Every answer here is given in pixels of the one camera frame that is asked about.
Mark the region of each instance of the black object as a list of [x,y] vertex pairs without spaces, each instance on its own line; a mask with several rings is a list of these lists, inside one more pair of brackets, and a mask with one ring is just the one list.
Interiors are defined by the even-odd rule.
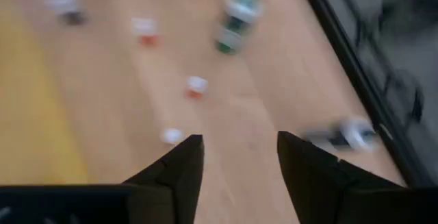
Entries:
[[[332,44],[339,61],[366,108],[375,129],[409,186],[434,186],[429,172],[416,154],[403,125],[394,116],[381,90],[361,66],[345,31],[327,0],[309,0],[324,32]],[[352,1],[346,0],[350,8]],[[379,59],[385,59],[373,40],[369,40]]]
[[85,15],[83,12],[67,12],[62,15],[63,20],[67,25],[81,25],[85,22]]
[[191,135],[123,184],[0,187],[0,223],[194,222],[203,175],[201,135]]
[[281,172],[301,224],[438,221],[438,188],[403,188],[289,132],[279,132],[277,139]]

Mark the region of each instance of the green bottle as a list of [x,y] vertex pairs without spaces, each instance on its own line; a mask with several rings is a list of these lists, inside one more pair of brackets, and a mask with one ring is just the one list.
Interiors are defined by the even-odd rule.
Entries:
[[249,27],[260,14],[260,0],[228,0],[217,41],[218,49],[228,54],[237,52]]

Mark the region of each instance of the wooden floor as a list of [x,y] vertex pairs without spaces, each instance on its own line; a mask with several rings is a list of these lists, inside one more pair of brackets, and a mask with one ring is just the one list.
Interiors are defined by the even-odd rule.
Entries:
[[[47,51],[91,182],[121,182],[167,152],[163,129],[204,135],[197,223],[297,223],[276,131],[366,115],[307,0],[263,0],[235,56],[214,48],[223,0],[80,0],[81,27],[60,23],[44,0],[11,2]],[[137,43],[137,16],[157,19],[158,47]],[[191,75],[209,80],[203,100],[184,96]],[[383,146],[340,156],[402,182]]]

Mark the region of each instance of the black frame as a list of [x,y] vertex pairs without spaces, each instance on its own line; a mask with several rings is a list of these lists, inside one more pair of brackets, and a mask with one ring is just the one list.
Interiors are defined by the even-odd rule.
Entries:
[[391,113],[384,94],[367,77],[328,1],[309,0],[309,2],[407,186],[435,185],[426,167],[415,153],[403,126]]

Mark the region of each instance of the bottle label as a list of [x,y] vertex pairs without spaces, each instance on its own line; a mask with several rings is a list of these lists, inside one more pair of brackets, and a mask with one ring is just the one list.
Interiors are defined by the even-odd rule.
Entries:
[[237,49],[242,43],[242,35],[223,27],[218,41],[232,49]]

